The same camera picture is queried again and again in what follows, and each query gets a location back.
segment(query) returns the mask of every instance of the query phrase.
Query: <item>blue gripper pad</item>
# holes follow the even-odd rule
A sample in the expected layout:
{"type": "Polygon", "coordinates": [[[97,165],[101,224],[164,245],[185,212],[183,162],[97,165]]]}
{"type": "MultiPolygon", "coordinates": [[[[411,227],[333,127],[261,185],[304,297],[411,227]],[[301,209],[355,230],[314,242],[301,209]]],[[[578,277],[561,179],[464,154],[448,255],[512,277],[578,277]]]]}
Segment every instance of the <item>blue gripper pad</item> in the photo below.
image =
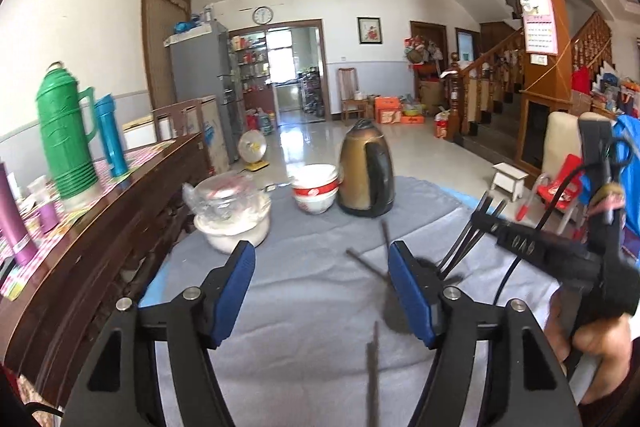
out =
{"type": "Polygon", "coordinates": [[[436,339],[431,328],[431,309],[395,243],[389,247],[388,269],[412,332],[431,347],[436,339]]]}
{"type": "MultiPolygon", "coordinates": [[[[251,277],[254,275],[255,248],[251,243],[242,241],[242,243],[238,244],[236,250],[241,245],[244,245],[244,249],[240,253],[231,275],[226,279],[214,311],[215,319],[211,338],[216,347],[231,335],[231,331],[236,325],[240,306],[242,306],[247,288],[249,288],[251,277]]],[[[232,258],[227,261],[227,264],[233,261],[232,258]]]]}

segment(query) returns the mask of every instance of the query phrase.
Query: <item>gold kettle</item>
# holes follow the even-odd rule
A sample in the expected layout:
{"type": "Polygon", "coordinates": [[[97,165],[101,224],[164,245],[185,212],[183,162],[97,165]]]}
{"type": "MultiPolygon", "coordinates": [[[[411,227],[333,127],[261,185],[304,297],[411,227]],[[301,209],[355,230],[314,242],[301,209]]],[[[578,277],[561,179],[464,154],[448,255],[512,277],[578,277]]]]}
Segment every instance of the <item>gold kettle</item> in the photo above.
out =
{"type": "Polygon", "coordinates": [[[338,204],[354,216],[378,217],[391,210],[394,194],[385,137],[370,120],[358,120],[342,142],[338,204]]]}

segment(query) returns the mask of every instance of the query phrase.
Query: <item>blue thermos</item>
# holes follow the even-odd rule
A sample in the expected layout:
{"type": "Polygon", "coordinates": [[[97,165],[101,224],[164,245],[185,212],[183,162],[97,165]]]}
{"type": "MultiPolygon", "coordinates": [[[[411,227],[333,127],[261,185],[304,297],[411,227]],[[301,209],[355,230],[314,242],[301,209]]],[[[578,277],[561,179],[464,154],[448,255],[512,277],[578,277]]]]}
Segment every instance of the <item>blue thermos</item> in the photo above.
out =
{"type": "Polygon", "coordinates": [[[98,129],[100,129],[104,157],[111,168],[111,176],[117,178],[125,174],[129,167],[122,153],[120,134],[118,134],[118,125],[114,115],[115,111],[116,104],[110,94],[95,103],[95,119],[98,122],[98,129]]]}

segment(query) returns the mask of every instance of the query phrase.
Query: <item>brown curtain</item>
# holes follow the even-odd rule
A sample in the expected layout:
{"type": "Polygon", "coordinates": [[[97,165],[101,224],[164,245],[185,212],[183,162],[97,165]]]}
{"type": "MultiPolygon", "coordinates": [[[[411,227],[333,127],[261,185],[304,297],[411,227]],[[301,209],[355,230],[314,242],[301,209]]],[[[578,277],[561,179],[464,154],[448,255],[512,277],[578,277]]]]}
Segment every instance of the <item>brown curtain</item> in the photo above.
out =
{"type": "Polygon", "coordinates": [[[153,108],[177,102],[171,55],[163,43],[174,32],[175,24],[190,16],[189,0],[142,0],[146,83],[153,108]]]}

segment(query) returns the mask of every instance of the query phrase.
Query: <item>purple thermos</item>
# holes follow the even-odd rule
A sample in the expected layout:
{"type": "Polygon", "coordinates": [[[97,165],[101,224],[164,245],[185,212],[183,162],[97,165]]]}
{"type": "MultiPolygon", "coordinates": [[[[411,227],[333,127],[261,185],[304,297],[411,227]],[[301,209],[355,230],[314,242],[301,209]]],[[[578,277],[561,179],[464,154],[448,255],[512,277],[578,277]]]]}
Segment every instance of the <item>purple thermos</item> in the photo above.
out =
{"type": "Polygon", "coordinates": [[[14,259],[19,265],[24,266],[38,253],[38,247],[20,217],[2,162],[0,162],[0,229],[7,243],[14,250],[14,259]]]}

